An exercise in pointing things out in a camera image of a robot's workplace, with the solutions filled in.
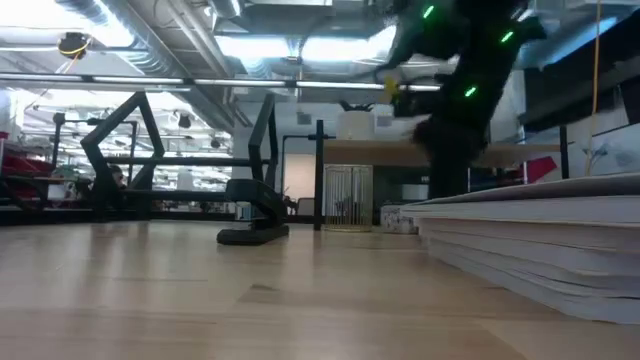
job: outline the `wooden floor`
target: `wooden floor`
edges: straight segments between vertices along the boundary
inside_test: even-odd
[[[414,237],[217,246],[218,225],[0,229],[0,358],[638,359],[640,327],[572,319],[430,260]]]

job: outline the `desk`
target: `desk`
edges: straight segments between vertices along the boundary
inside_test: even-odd
[[[559,145],[492,144],[475,165],[485,168],[506,168],[560,152]],[[425,154],[407,141],[326,140],[325,164],[423,167],[428,165]]]

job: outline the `green light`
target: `green light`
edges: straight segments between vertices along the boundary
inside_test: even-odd
[[[502,40],[500,40],[500,42],[505,43],[509,39],[511,39],[512,36],[513,36],[513,31],[509,31],[505,36],[502,37]]]
[[[477,87],[475,87],[475,86],[472,86],[472,87],[470,87],[470,88],[469,88],[469,90],[467,90],[467,92],[466,92],[466,93],[464,93],[464,96],[465,96],[465,97],[469,97],[469,96],[471,96],[471,95],[475,94],[475,93],[476,93],[476,91],[478,91],[478,88],[477,88]]]
[[[422,18],[423,18],[423,19],[428,18],[428,17],[429,17],[429,15],[431,15],[431,13],[433,12],[433,10],[434,10],[435,8],[436,8],[436,7],[435,7],[435,6],[433,6],[433,5],[429,6],[429,8],[427,9],[427,11],[425,11],[425,12],[424,12],[424,14],[422,15]]]

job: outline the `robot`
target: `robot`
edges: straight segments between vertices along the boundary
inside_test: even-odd
[[[456,70],[436,76],[433,94],[397,90],[396,117],[430,114],[413,132],[413,142],[431,162],[431,199],[468,191],[468,169],[487,146],[487,127],[500,101],[520,48],[546,38],[538,18],[518,21],[523,0],[397,0],[398,31],[389,61],[393,69],[415,53],[447,60]]]

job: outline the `white paper stack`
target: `white paper stack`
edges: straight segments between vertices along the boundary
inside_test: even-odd
[[[640,174],[407,205],[429,253],[566,314],[640,324]]]

